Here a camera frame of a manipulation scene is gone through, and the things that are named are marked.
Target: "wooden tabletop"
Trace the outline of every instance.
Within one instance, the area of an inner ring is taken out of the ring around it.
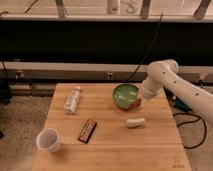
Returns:
[[[38,150],[33,171],[149,171],[191,170],[165,93],[140,107],[123,111],[112,99],[119,84],[58,84],[45,128],[58,130],[61,150],[52,154]],[[82,88],[75,115],[63,109],[69,93]],[[127,118],[146,118],[142,127],[128,129]],[[88,118],[97,127],[88,144],[77,137]]]

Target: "black wall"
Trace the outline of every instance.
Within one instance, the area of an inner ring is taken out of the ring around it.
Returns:
[[[0,20],[0,56],[7,61],[137,64],[158,23]],[[212,23],[161,23],[145,63],[173,58],[213,66]]]

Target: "concrete floor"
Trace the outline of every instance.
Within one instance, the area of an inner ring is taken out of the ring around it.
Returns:
[[[36,152],[36,135],[43,128],[51,97],[14,96],[7,106],[0,105],[0,171],[30,171]],[[191,120],[176,117],[181,122]],[[202,122],[179,129],[185,145],[199,142]],[[207,140],[197,149],[186,150],[193,171],[213,171],[213,127],[208,125]]]
[[[107,0],[63,0],[68,15],[73,14],[107,14]],[[23,14],[33,0],[1,0],[0,12],[9,11],[13,14]],[[139,15],[142,0],[120,0],[120,15]],[[128,13],[131,3],[137,10],[135,13]],[[193,15],[199,6],[200,0],[152,0],[150,15]],[[54,0],[39,0],[29,14],[50,14],[56,15],[56,3]],[[213,14],[213,2],[210,3],[206,15]]]
[[[16,96],[0,105],[0,171],[30,171],[35,139],[43,128],[51,97]]]

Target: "paper cup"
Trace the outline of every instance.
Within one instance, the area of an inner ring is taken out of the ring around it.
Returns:
[[[42,130],[36,139],[36,145],[40,150],[57,152],[61,148],[59,135],[56,129],[46,128]]]

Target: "green bowl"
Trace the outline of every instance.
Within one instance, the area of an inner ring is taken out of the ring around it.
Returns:
[[[139,88],[132,84],[120,84],[113,90],[113,100],[124,110],[138,106],[141,99],[138,98]]]

